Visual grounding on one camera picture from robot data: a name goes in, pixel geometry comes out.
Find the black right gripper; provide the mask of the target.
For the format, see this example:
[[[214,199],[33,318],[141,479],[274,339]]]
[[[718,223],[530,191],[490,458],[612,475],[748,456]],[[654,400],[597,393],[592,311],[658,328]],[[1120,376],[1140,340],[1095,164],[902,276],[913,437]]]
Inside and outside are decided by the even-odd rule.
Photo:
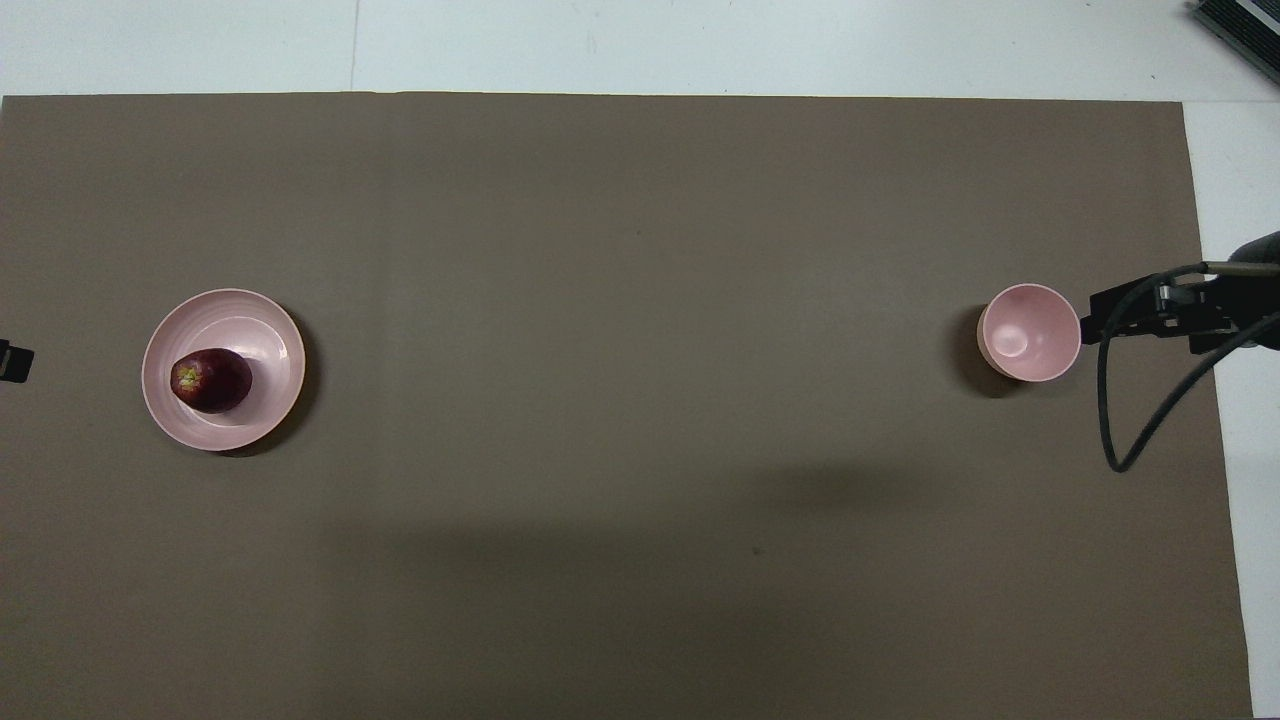
[[[1220,354],[1221,347],[1235,340],[1240,327],[1216,300],[1212,284],[1211,281],[1180,284],[1147,275],[1093,293],[1088,313],[1080,319],[1080,342],[1084,346],[1098,345],[1108,322],[1114,338],[1190,337],[1190,354]]]

